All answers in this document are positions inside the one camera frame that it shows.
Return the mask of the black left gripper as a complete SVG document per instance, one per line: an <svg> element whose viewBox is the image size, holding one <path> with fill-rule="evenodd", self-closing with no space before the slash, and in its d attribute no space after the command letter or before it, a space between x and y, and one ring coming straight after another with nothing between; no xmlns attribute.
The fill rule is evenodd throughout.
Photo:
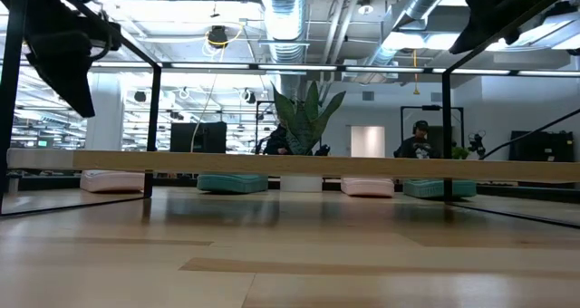
<svg viewBox="0 0 580 308"><path fill-rule="evenodd" d="M39 76L83 118L95 116L87 73L91 64L92 42L79 30L55 34L28 34L27 61Z"/></svg>

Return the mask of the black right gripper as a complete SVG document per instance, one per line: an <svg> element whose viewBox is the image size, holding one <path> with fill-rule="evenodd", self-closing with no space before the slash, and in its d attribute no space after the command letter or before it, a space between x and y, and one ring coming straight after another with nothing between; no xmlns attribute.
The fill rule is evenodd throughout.
<svg viewBox="0 0 580 308"><path fill-rule="evenodd" d="M541 0L466 0L469 21L449 48L450 53L471 51Z"/></svg>

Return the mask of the pink slide sandal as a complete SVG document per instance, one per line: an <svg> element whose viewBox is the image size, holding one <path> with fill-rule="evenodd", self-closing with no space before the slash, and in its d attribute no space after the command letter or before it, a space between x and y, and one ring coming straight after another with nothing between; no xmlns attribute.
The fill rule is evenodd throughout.
<svg viewBox="0 0 580 308"><path fill-rule="evenodd" d="M92 193L142 191L145 175L137 172L115 170L85 170L80 188Z"/></svg>
<svg viewBox="0 0 580 308"><path fill-rule="evenodd" d="M351 197L393 197L395 186L390 178L342 178L341 190Z"/></svg>

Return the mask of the green slide sandal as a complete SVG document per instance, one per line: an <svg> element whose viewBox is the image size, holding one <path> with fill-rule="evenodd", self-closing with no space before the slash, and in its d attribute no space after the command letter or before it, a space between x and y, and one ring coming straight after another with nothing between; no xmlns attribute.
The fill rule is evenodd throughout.
<svg viewBox="0 0 580 308"><path fill-rule="evenodd" d="M214 193L250 194L268 190L268 177L244 174L200 174L197 178L200 191Z"/></svg>
<svg viewBox="0 0 580 308"><path fill-rule="evenodd" d="M444 197L444 181L442 179L407 179L403 182L402 191L405 195L416 198ZM477 183L472 180L453 180L453 197L475 197Z"/></svg>

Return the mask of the white building column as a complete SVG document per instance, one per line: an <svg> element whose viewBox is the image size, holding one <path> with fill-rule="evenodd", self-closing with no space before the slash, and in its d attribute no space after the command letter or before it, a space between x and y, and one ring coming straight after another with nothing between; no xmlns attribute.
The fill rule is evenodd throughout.
<svg viewBox="0 0 580 308"><path fill-rule="evenodd" d="M116 74L94 73L91 82L95 116L87 120L85 148L121 150L124 91Z"/></svg>

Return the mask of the black computer monitor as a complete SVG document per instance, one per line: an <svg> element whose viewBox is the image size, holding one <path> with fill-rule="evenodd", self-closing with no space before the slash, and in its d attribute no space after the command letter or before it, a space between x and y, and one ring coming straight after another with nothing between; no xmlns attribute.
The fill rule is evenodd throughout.
<svg viewBox="0 0 580 308"><path fill-rule="evenodd" d="M223 121L207 123L172 123L170 152L225 153L227 124Z"/></svg>

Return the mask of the person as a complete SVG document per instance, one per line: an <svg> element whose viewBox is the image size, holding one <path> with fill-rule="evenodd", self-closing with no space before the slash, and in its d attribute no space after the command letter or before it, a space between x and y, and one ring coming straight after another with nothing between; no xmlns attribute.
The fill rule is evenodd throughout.
<svg viewBox="0 0 580 308"><path fill-rule="evenodd" d="M440 159L440 152L429 142L429 124L417 120L412 127L413 135L404 140L393 152L397 159Z"/></svg>
<svg viewBox="0 0 580 308"><path fill-rule="evenodd" d="M270 133L264 149L266 155L291 155L292 151L287 142L286 128L282 123Z"/></svg>

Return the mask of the black wide screen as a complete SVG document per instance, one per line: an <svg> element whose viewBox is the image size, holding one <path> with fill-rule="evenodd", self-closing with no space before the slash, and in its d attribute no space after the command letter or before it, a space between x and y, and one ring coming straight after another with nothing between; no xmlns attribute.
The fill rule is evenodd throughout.
<svg viewBox="0 0 580 308"><path fill-rule="evenodd" d="M514 161L574 162L572 132L540 131L509 145L508 159Z"/></svg>

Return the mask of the bright white doorway panel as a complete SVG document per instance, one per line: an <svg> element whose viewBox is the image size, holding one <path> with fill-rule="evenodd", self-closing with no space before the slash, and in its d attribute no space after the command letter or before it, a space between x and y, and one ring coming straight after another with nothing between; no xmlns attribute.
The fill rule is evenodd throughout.
<svg viewBox="0 0 580 308"><path fill-rule="evenodd" d="M382 126L352 126L351 156L358 158L384 158L385 133Z"/></svg>

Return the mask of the green snake plant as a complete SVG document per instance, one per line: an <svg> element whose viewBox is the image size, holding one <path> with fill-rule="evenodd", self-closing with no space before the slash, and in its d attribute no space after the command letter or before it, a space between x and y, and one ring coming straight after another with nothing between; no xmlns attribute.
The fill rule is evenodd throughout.
<svg viewBox="0 0 580 308"><path fill-rule="evenodd" d="M317 82L311 82L304 100L291 100L274 90L274 104L285 128L285 139L293 155L312 156L314 146L321 140L328 121L343 104L345 91L335 94L323 106L319 101Z"/></svg>

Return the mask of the white plant pot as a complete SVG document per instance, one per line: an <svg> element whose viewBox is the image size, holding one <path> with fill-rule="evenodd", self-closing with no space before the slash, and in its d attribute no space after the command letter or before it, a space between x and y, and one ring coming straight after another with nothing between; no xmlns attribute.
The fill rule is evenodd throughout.
<svg viewBox="0 0 580 308"><path fill-rule="evenodd" d="M323 178L319 176L282 176L280 190L283 192L322 192Z"/></svg>

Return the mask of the silver ventilation duct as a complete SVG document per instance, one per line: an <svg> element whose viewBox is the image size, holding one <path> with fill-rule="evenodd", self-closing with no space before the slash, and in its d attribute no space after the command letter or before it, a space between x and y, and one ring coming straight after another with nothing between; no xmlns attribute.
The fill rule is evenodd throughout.
<svg viewBox="0 0 580 308"><path fill-rule="evenodd" d="M273 63L302 64L305 61L306 0L262 0L264 25Z"/></svg>
<svg viewBox="0 0 580 308"><path fill-rule="evenodd" d="M401 0L391 5L381 24L382 40L376 50L366 59L365 65L386 66L403 49L394 38L398 29L406 24L420 22L426 24L430 13L441 0Z"/></svg>

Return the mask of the black metal rig frame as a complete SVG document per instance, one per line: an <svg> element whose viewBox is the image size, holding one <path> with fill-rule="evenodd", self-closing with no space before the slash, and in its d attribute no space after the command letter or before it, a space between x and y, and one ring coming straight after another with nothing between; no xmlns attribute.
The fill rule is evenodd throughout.
<svg viewBox="0 0 580 308"><path fill-rule="evenodd" d="M159 117L159 102L160 102L160 84L161 84L161 74L162 69L164 66L160 66L153 59L151 59L147 54L145 54L142 50L138 49L135 44L129 41L126 37L122 36L121 33L111 26L108 23L104 22L102 19L100 20L99 16L93 13L82 1L80 0L66 0L71 3L75 8L81 11L87 18L89 18L96 26L104 29L112 34L115 38L119 39L127 48L132 50L136 55L138 55L143 61L145 61L150 68L153 70L153 77L152 77L152 95L151 95L151 104L150 104L150 116L149 116L149 129L148 129L148 145L147 151L145 152L117 152L117 151L105 151L105 154L163 154L162 152L156 151L156 141L157 141L157 128L158 128L158 117ZM525 20L531 18L532 15L539 13L539 11L547 8L548 5L551 5L556 0L542 0L538 2L535 6L531 7L527 12L521 14L518 18L515 18L511 24L523 24ZM15 113L15 97L17 93L17 83L19 79L20 73L20 55L22 52L22 41L24 40L24 28L25 28L25 18L26 18L26 9L27 9L28 0L10 0L10 6L8 6L9 11L9 18L8 18L8 26L7 26L7 36L6 36L6 48L4 53L4 60L3 60L3 70L2 70L2 80L0 81L0 95L5 95L5 100L0 101L0 113L4 115L0 115L0 154L2 154L2 158L0 159L0 218L16 218L16 217L23 217L23 216L31 216L31 215L39 215L45 213L52 213L52 212L60 212L64 210L71 210L71 209L80 209L80 208L88 208L88 207L97 207L103 205L110 205L116 204L121 202L129 202L134 200L145 200L146 198L150 198L152 196L152 189L153 189L153 172L152 169L145 169L145 183L144 183L144 195L141 197L129 198L129 199L119 199L110 202L100 202L94 204L79 204L79 205L72 205L72 206L65 206L65 207L48 207L48 208L41 208L41 209L34 209L28 211L14 211L14 212L4 212L3 213L3 204L4 204L4 188L5 188L5 173L9 169L9 161L12 157L10 155L18 154L16 153L17 149L9 148L12 131L9 129L12 128L13 117ZM507 30L512 27L511 24L507 24L505 28L499 33L504 33L504 30ZM472 59L477 54L483 51L483 48L488 45L492 41L489 38L485 43L482 43L479 48L473 50L469 55L464 57L458 62L457 67L454 65L449 70L443 73L443 97L444 97L444 108L443 108L443 119L444 119L444 130L445 132L449 131L450 122L446 121L448 115L450 116L450 74L452 73L453 69L458 69L463 63L466 63L468 59ZM36 153L36 157L40 158L38 155L41 154L48 154L48 159L55 159L56 154L50 154L51 150L29 150L26 152L24 150L24 159L32 159L33 152ZM73 154L78 154L76 151L72 150L52 150L54 153L63 154L63 157L69 158L68 154L70 154L70 158L73 159ZM464 205L453 204L450 202L451 199L451 178L447 178L444 181L445 191L444 197L446 205L452 207L462 207L466 209L476 210L484 213L490 213L495 215L501 215L505 217L513 217L518 219L524 219L529 221L534 221L543 224L549 224L554 226L563 226L569 227L574 229L580 229L580 224L575 224L572 222L566 222L562 220L554 220L548 219L543 217L536 217L536 216L529 216L529 215L522 215L516 213L508 213L504 211L497 211L497 210L488 210L483 208L474 208L474 207L466 207Z"/></svg>

